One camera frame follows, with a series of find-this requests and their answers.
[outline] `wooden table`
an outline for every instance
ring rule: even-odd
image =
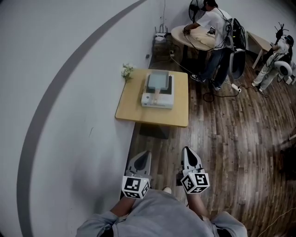
[[[174,75],[175,83],[173,109],[143,107],[141,98],[144,83],[147,73],[152,71],[135,69],[131,74],[132,79],[124,86],[115,117],[142,123],[142,135],[167,139],[169,127],[188,126],[188,75],[170,71],[170,74]]]
[[[184,29],[185,25],[181,25],[181,26],[177,26],[175,28],[172,29],[172,37],[177,40],[178,42],[180,42],[181,44],[184,44],[188,47],[193,48],[193,46],[191,45],[191,43],[194,45],[194,47],[198,50],[203,50],[203,51],[207,51],[210,50],[211,48],[205,44],[202,44],[201,42],[197,41],[194,36],[197,34],[206,34],[209,30],[203,28],[202,26],[191,30],[190,35],[188,36],[190,38],[191,43],[189,43],[184,36],[183,33],[183,29]]]
[[[187,58],[187,52],[188,52],[188,47],[193,48],[192,44],[190,42],[188,42],[185,39],[184,33],[183,33],[183,29],[184,29],[185,25],[181,25],[181,26],[177,26],[175,28],[172,29],[172,37],[178,41],[179,43],[184,45],[183,48],[183,57],[182,57],[182,62],[181,65],[185,68],[188,69],[185,70],[185,72],[193,72],[193,73],[197,73],[199,71],[202,71],[205,67],[205,59],[207,56],[207,53],[209,50],[211,50],[211,48],[205,44],[202,44],[201,42],[197,41],[194,38],[194,35],[196,34],[206,34],[209,30],[199,26],[196,29],[191,30],[190,35],[188,35],[187,37],[189,38],[190,42],[193,44],[193,46],[199,50],[198,53],[198,58],[197,60],[189,60]]]
[[[247,32],[248,35],[251,37],[252,40],[255,41],[255,43],[261,48],[260,52],[258,54],[258,57],[256,59],[256,61],[254,62],[252,68],[255,69],[259,59],[261,58],[261,56],[263,55],[264,52],[268,52],[271,49],[271,45],[268,41],[266,41],[265,39],[251,33],[251,32]]]

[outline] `round wooden table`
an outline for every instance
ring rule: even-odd
[[[177,26],[177,27],[173,28],[172,29],[172,37],[176,41],[178,41],[179,43],[184,45],[181,65],[188,70],[185,70],[184,68],[182,68],[182,70],[187,73],[193,72],[196,74],[200,71],[203,71],[203,69],[205,67],[205,59],[206,59],[207,53],[209,50],[211,50],[211,48],[209,46],[197,41],[194,38],[194,36],[197,34],[206,34],[209,30],[200,26],[194,30],[191,30],[190,35],[186,36],[186,37],[188,37],[190,42],[194,45],[194,47],[197,50],[199,50],[197,59],[189,59],[187,57],[188,47],[193,48],[193,46],[190,42],[188,42],[185,39],[185,36],[183,33],[184,27],[185,27],[185,25],[181,25],[181,26]]]

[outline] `person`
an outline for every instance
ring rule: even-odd
[[[215,0],[204,0],[203,3],[207,12],[197,22],[186,26],[184,28],[184,32],[189,32],[199,26],[204,28],[214,26],[216,30],[215,48],[212,51],[212,55],[204,72],[198,75],[191,75],[191,78],[204,83],[207,79],[211,79],[213,77],[215,69],[220,65],[215,81],[212,82],[213,88],[216,91],[219,91],[221,89],[221,85],[226,79],[230,54],[232,52],[231,49],[225,48],[225,38],[227,36],[227,32],[225,30],[227,24],[229,24],[228,20],[231,19],[231,16],[226,11],[219,9]]]
[[[291,64],[293,56],[293,45],[294,39],[292,36],[288,35],[285,37],[284,41],[280,41],[277,45],[274,45],[272,47],[274,53],[268,58],[266,64],[264,64],[257,78],[253,81],[253,87],[260,86],[259,91],[263,92],[270,85],[272,80],[278,74],[278,71],[273,67],[274,62],[282,60],[286,61],[288,64]]]
[[[108,212],[94,214],[76,237],[247,237],[244,225],[227,212],[211,219],[199,194],[188,194],[189,208],[164,191],[149,189],[142,200],[123,197]]]

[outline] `hand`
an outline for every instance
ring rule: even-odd
[[[135,203],[135,199],[123,197],[121,198],[117,204],[111,209],[111,212],[118,217],[123,217],[130,213],[133,204]]]
[[[185,26],[184,29],[183,29],[183,33],[185,35],[189,35],[190,34],[190,30],[188,29],[188,26]]]

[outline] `dark curved stripe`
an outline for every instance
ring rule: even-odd
[[[60,91],[93,45],[120,19],[145,1],[139,0],[125,8],[91,34],[61,67],[43,95],[28,128],[18,166],[17,205],[18,219],[23,237],[33,237],[29,203],[32,167],[44,124]]]

